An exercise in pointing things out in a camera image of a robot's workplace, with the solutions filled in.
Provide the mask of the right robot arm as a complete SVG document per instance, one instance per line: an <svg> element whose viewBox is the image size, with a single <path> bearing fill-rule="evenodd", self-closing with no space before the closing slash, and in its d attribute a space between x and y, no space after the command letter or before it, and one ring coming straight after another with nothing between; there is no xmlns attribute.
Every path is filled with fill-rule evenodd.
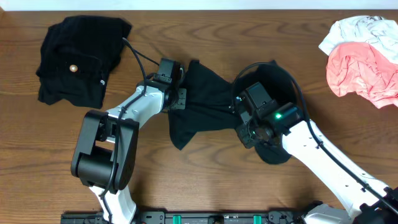
<svg viewBox="0 0 398 224"><path fill-rule="evenodd" d="M278 145L307 166L337 197L342 209L313 206L302 223L397 223L397 189L373 177L343 154L295 104L267 94L241 93L233 106L243 120L237 130L246 147Z"/></svg>

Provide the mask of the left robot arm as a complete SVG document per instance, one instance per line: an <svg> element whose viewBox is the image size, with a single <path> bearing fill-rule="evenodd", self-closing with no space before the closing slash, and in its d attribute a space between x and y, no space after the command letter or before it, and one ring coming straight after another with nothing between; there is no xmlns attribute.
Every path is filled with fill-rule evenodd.
<svg viewBox="0 0 398 224"><path fill-rule="evenodd" d="M136 160L140 128L163 109L185 108L187 91L153 82L139 85L128 99L83 118L71 163L72 176L96 195L105 223L134 223L137 206L128 183Z"/></svg>

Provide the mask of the black t-shirt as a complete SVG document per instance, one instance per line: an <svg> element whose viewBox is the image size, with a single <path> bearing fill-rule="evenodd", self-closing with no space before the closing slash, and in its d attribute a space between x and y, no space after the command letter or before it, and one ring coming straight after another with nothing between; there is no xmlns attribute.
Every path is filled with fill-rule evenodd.
<svg viewBox="0 0 398 224"><path fill-rule="evenodd" d="M280 105L296 105L294 83L288 71L275 61L258 62L244 68L233 82L227 82L198 61L191 61L181 85L187 90L184 110L169 110L170 139L181 150L198 132L233 129L242 121L233 106L236 96L260 82ZM277 147L252 147L267 164L287 162L291 155Z"/></svg>

